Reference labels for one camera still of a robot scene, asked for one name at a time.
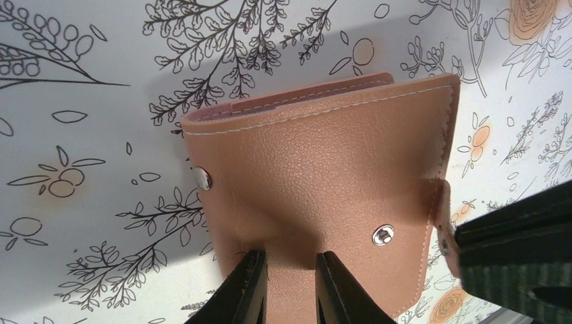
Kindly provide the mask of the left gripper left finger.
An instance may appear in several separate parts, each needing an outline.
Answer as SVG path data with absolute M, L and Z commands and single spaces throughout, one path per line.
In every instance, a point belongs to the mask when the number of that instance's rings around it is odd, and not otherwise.
M 185 324 L 266 323 L 267 279 L 266 252 L 249 251 Z

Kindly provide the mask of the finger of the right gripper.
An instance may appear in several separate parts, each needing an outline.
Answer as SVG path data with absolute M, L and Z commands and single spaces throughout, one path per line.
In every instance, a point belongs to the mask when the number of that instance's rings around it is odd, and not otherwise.
M 461 267 L 570 261 L 571 182 L 464 223 L 455 239 Z
M 508 261 L 460 257 L 463 289 L 541 323 L 571 322 L 571 257 Z

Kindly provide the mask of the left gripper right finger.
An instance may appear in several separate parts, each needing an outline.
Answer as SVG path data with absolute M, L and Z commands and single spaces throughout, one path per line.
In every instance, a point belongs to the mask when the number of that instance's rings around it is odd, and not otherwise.
M 395 324 L 334 252 L 316 255 L 315 282 L 319 323 Z

